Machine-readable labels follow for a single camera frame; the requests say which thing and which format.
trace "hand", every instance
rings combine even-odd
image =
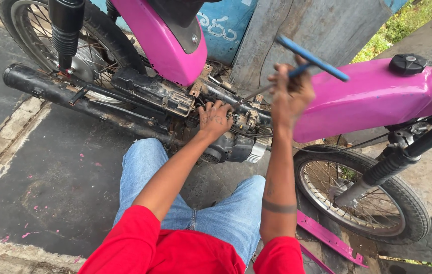
[[[212,102],[207,102],[206,110],[199,107],[200,132],[207,133],[209,138],[215,141],[219,136],[230,130],[233,125],[233,116],[229,119],[226,118],[226,114],[230,109],[230,104],[223,105],[220,100],[216,101],[214,105]]]
[[[306,61],[296,55],[297,64],[303,65]],[[274,128],[290,128],[295,120],[314,100],[315,94],[312,88],[311,75],[304,71],[297,77],[289,79],[288,73],[294,67],[289,64],[275,64],[278,72],[268,76],[269,81],[275,82],[275,87],[270,91],[274,96],[271,104],[271,116]]]

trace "engine cover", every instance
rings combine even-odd
[[[201,155],[201,159],[210,164],[226,161],[241,163],[248,158],[253,143],[253,139],[228,131],[209,145]]]
[[[116,90],[182,117],[188,116],[195,101],[193,96],[176,84],[158,75],[142,75],[129,67],[119,69],[111,78],[111,85]]]

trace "tire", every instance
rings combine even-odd
[[[296,191],[300,190],[314,206],[342,227],[371,240],[393,245],[413,244],[424,238],[429,232],[431,220],[424,202],[413,188],[399,176],[391,178],[380,186],[384,194],[395,203],[397,208],[400,208],[399,211],[402,211],[405,226],[402,224],[401,230],[398,231],[396,235],[378,235],[365,232],[362,229],[349,225],[343,218],[323,208],[322,204],[319,204],[321,203],[319,199],[316,199],[316,197],[309,192],[306,183],[303,181],[302,175],[307,163],[311,160],[327,161],[340,166],[349,167],[363,174],[373,165],[376,165],[378,161],[352,150],[339,151],[339,147],[331,145],[312,145],[305,147],[305,149],[317,152],[336,151],[334,153],[312,153],[301,150],[294,155],[293,160]]]
[[[11,10],[13,4],[20,0],[0,0],[0,19],[8,30],[12,38],[21,47],[37,65],[44,70],[51,70],[50,67],[43,64],[30,48],[25,44],[21,35],[17,32],[12,17]],[[35,2],[48,4],[48,0],[35,0]],[[87,29],[103,46],[109,50],[121,67],[131,67],[146,74],[146,68],[140,58],[140,55],[128,40],[126,35],[116,24],[103,13],[96,5],[86,0],[84,12],[84,28]]]

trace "fuel tank cap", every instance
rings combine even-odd
[[[414,54],[396,54],[389,63],[389,70],[402,75],[409,76],[421,73],[427,65],[427,59]]]

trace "arm band tattoo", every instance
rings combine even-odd
[[[279,205],[262,199],[262,208],[275,213],[297,213],[297,205]]]

